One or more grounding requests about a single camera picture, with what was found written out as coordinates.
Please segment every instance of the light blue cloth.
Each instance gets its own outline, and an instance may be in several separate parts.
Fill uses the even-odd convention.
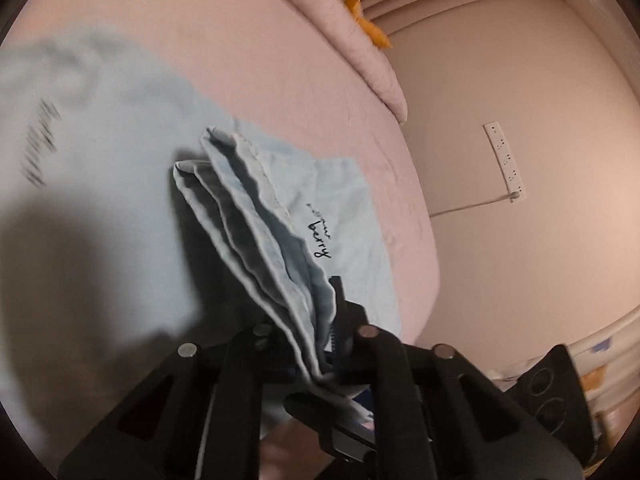
[[[369,321],[399,333],[386,249],[369,187],[349,158],[318,160],[255,127],[208,128],[208,160],[174,168],[177,187],[222,259],[284,330],[309,381],[335,315],[328,277]]]
[[[186,158],[206,161],[175,168],[200,224],[171,177]],[[261,320],[242,290],[217,300],[227,283],[214,248],[286,330],[310,384],[324,380],[329,276],[342,276],[370,322],[399,331],[356,163],[315,160],[261,133],[109,30],[0,48],[0,181],[3,400],[17,391],[17,370],[45,385],[36,412],[75,399],[103,415],[118,399],[112,375],[96,372],[105,362],[129,362],[123,356],[157,336],[170,348],[185,338],[213,344]],[[194,339],[204,324],[210,339]],[[78,437],[96,420],[79,423]],[[18,422],[23,435],[29,424]]]

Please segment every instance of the folded cloth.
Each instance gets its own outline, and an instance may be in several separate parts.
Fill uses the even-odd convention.
[[[327,384],[329,276],[342,277],[346,297],[370,322],[399,333],[385,245],[354,160],[317,160],[255,127],[208,128],[201,142],[208,160],[177,162],[177,187],[224,262],[285,332],[310,383]]]

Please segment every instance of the cable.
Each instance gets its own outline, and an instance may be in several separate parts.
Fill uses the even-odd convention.
[[[519,197],[520,197],[520,192],[514,191],[512,193],[509,193],[508,195],[501,196],[500,198],[487,200],[487,202],[479,202],[477,204],[465,205],[462,207],[457,207],[455,209],[447,209],[446,211],[438,211],[437,213],[429,215],[429,218],[436,218],[436,216],[446,215],[447,213],[455,213],[456,211],[464,211],[465,209],[471,209],[472,207],[478,207],[481,205],[495,204],[496,202],[502,202],[502,200],[516,200]]]

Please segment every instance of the bed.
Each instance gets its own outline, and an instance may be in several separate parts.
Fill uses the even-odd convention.
[[[132,37],[233,115],[316,156],[356,158],[370,184],[390,256],[402,338],[416,339],[433,308],[439,274],[428,212],[399,128],[406,119],[406,103],[386,59],[368,43],[341,2],[28,0],[5,43],[94,23],[106,23]],[[180,139],[167,142],[174,150],[183,147]],[[29,200],[37,200],[37,195]],[[11,213],[0,212],[4,238]],[[149,214],[132,207],[116,220],[134,226]],[[98,231],[108,221],[107,215],[95,225],[84,224],[86,236],[101,235]],[[171,222],[164,225],[166,236],[161,229],[146,238],[136,234],[134,245],[167,244],[173,250],[177,245],[171,239]],[[54,228],[35,225],[22,243],[33,248],[39,230]],[[10,236],[18,247],[20,232],[27,236],[19,230]],[[58,250],[65,252],[64,245]],[[101,250],[110,265],[126,264],[124,254],[113,246],[105,244]],[[56,256],[51,257],[49,270],[42,272],[54,272]],[[148,257],[153,259],[153,251]],[[177,248],[175,261],[185,266]],[[86,264],[76,262],[79,267]],[[12,266],[14,275],[22,272],[19,265],[17,270]],[[71,270],[58,274],[63,282],[69,281],[60,285],[69,288],[70,300],[64,306],[31,304],[12,313],[7,298],[0,296],[0,399],[51,470],[126,388],[193,335],[201,311],[197,298],[185,289],[187,272],[149,271],[156,268],[145,270],[141,264],[111,275],[110,290],[135,290],[135,297],[110,296],[118,297],[118,306],[105,307],[107,312],[83,303],[86,295],[75,293],[79,285],[73,283]],[[175,290],[183,294],[158,300],[158,280],[165,286],[175,281]],[[130,319],[132,310],[135,322]],[[315,439],[296,424],[276,428],[262,446],[264,474],[277,478],[287,470],[291,478],[315,476],[327,462],[312,445]]]

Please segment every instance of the power strip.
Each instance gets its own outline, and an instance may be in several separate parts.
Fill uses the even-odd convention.
[[[515,191],[519,193],[517,198],[511,199],[511,202],[516,202],[516,200],[526,198],[527,196],[524,191],[524,185],[522,184],[520,173],[518,172],[518,167],[516,166],[516,161],[511,154],[511,150],[507,144],[507,139],[504,137],[500,124],[498,124],[498,121],[495,121],[493,123],[484,124],[482,127],[486,131],[489,141],[491,142],[491,146],[494,149],[495,158],[498,159],[498,165],[500,165],[500,170],[502,171],[502,176],[507,184],[509,193],[513,193]]]

